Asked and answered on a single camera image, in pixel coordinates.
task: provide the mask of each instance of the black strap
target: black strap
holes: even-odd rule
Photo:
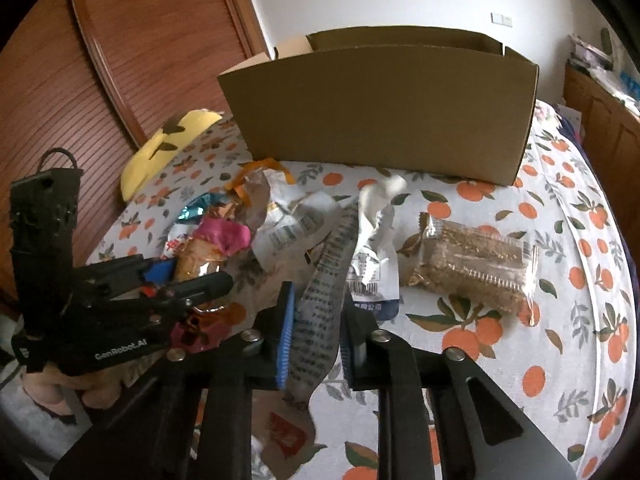
[[[78,169],[78,163],[76,162],[76,158],[72,155],[72,153],[69,150],[65,150],[64,148],[51,148],[50,150],[47,150],[46,152],[44,152],[44,155],[40,157],[40,161],[38,163],[38,169],[36,170],[37,173],[40,173],[42,171],[42,167],[44,166],[44,163],[47,160],[47,157],[49,155],[52,155],[53,153],[62,153],[62,155],[65,155],[66,158],[68,158],[71,161],[71,164],[73,165],[74,170]]]

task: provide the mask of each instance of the box flap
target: box flap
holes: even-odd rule
[[[220,75],[227,74],[229,72],[234,72],[235,70],[240,70],[241,68],[247,68],[249,66],[258,65],[260,63],[264,63],[267,61],[271,61],[271,59],[269,58],[269,56],[267,56],[265,52],[261,52],[260,54],[256,54],[255,56],[250,57],[249,59],[245,59],[244,61],[241,61],[240,63],[238,63],[237,65],[234,65],[231,68],[227,68]]]
[[[310,54],[313,49],[306,36],[294,36],[277,44],[275,51],[276,59],[284,59],[285,57],[299,56],[300,54]]]
[[[515,50],[513,50],[512,48],[510,48],[508,46],[506,46],[504,48],[504,57],[511,57],[512,59],[519,59],[520,61],[526,61],[527,63],[533,64],[531,61],[529,61],[522,54],[517,53]]]
[[[371,45],[413,44],[469,48],[502,55],[499,41],[469,30],[441,27],[393,25],[385,27],[348,27],[324,30],[308,36],[314,51]]]

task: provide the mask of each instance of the wooden cabinet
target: wooden cabinet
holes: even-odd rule
[[[640,121],[589,76],[567,65],[566,105],[582,113],[582,144],[629,250],[640,262]]]

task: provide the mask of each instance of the barcode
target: barcode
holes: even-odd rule
[[[269,234],[271,244],[282,250],[295,243],[296,240],[309,236],[322,226],[322,216],[314,216],[311,211],[297,219],[297,223],[277,228]]]
[[[378,282],[371,282],[365,285],[362,282],[347,282],[351,294],[360,296],[373,296],[378,293]]]
[[[314,222],[314,218],[308,218],[306,216],[303,216],[300,218],[300,226],[305,230],[305,234],[309,234],[313,231],[316,231],[318,229],[318,225],[316,225],[316,223]]]

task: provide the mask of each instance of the bedsheet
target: bedsheet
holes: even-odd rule
[[[382,326],[418,348],[465,349],[566,456],[578,477],[588,478],[626,420],[636,368],[636,316],[628,265],[606,199],[582,155],[559,135],[558,124],[555,111],[537,102],[511,187],[391,168],[283,164],[300,186],[323,189],[339,203],[374,180],[404,177],[408,189],[394,199],[393,224],[401,280],[410,271],[407,247],[417,237],[423,211],[540,246],[533,320],[402,287],[398,316]],[[238,127],[226,116],[134,197],[89,262],[160,255],[182,206],[219,189],[249,160]],[[264,298],[279,283],[270,283],[251,257],[234,278],[234,301],[246,313],[236,320],[238,332],[270,306]],[[377,409],[375,392],[349,390],[339,357],[308,412],[288,406],[279,392],[256,392],[253,478],[375,479]],[[430,431],[439,464],[435,430]],[[440,478],[439,465],[436,473]]]

